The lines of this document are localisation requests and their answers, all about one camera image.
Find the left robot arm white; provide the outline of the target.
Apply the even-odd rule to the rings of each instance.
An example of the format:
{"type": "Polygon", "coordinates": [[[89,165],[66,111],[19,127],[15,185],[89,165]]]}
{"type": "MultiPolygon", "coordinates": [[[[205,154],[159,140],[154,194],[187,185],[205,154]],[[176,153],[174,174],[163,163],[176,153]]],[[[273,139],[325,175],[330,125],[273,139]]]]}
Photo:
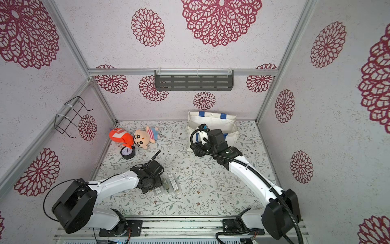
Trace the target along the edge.
{"type": "Polygon", "coordinates": [[[83,228],[98,228],[112,235],[123,235],[129,230],[124,215],[117,209],[105,210],[96,207],[96,204],[120,192],[139,189],[145,194],[159,188],[163,172],[163,166],[152,159],[104,180],[71,180],[51,211],[67,234],[83,228]]]}

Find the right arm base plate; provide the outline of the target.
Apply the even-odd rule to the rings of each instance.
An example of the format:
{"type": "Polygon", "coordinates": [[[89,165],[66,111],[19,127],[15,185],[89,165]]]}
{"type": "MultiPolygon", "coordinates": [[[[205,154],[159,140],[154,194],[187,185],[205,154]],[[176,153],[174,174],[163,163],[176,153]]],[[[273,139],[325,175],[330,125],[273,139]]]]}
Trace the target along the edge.
{"type": "Polygon", "coordinates": [[[252,210],[247,208],[238,215],[230,219],[222,220],[223,233],[232,233],[233,235],[239,234],[253,234],[264,235],[265,230],[260,226],[260,222],[257,217],[260,217],[259,210],[252,210]]]}

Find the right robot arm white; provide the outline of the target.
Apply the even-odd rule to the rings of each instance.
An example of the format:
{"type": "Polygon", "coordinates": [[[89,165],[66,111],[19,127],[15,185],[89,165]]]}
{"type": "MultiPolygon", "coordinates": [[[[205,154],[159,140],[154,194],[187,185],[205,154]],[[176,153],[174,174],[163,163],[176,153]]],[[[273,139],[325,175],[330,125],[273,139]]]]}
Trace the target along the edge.
{"type": "Polygon", "coordinates": [[[294,229],[298,243],[302,244],[303,234],[299,227],[301,212],[297,194],[291,190],[284,190],[266,179],[257,171],[233,146],[211,146],[209,143],[193,143],[190,148],[198,157],[211,156],[218,164],[242,180],[265,207],[261,214],[261,229],[265,229],[274,239],[284,238],[290,244],[293,241],[287,236],[288,231],[294,229]]]}

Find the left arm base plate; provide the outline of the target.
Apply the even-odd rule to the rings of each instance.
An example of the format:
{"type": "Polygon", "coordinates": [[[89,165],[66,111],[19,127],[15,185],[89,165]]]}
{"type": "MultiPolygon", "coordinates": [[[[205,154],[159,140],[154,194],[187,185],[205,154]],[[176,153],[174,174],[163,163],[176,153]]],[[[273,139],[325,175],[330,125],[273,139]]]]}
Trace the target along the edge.
{"type": "Polygon", "coordinates": [[[112,230],[101,229],[99,231],[99,237],[138,237],[141,234],[143,221],[128,219],[125,224],[124,221],[120,221],[112,230]]]}

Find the clear pen case green label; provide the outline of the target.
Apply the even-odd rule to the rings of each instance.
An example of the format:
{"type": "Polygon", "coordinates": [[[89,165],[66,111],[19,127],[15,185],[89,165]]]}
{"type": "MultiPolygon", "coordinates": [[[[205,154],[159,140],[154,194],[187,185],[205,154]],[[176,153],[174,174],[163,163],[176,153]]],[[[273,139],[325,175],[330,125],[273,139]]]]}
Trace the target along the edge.
{"type": "Polygon", "coordinates": [[[162,182],[162,186],[164,187],[164,189],[166,190],[167,193],[171,193],[171,185],[169,183],[169,181],[167,180],[166,177],[162,177],[161,178],[161,182],[162,182]]]}

